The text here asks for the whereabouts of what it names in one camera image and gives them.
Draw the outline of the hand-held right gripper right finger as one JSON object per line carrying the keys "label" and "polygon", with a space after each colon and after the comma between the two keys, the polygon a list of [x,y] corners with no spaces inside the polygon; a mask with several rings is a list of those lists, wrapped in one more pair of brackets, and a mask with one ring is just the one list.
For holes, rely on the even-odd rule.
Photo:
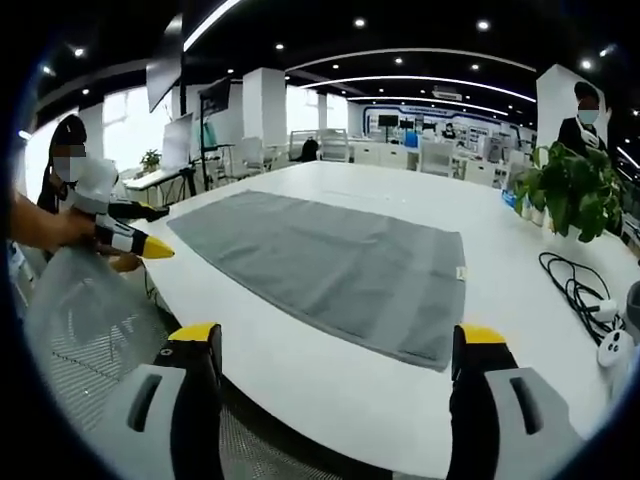
{"label": "hand-held right gripper right finger", "polygon": [[457,325],[451,367],[450,479],[551,479],[582,445],[564,398],[496,331]]}

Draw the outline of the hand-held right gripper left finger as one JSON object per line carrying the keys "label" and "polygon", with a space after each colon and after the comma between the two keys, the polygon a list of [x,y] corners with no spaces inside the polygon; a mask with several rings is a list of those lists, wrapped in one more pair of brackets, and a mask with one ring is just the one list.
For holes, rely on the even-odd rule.
{"label": "hand-held right gripper left finger", "polygon": [[120,479],[220,479],[222,329],[169,335],[108,396],[97,452]]}

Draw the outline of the person's left hand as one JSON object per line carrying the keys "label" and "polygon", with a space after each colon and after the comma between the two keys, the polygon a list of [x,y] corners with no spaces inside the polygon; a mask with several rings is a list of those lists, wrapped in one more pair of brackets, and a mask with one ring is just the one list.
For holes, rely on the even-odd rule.
{"label": "person's left hand", "polygon": [[58,219],[62,222],[62,233],[58,240],[60,246],[92,247],[119,273],[133,272],[142,265],[142,261],[136,255],[121,252],[99,240],[95,222],[82,212],[68,209],[59,213]]}

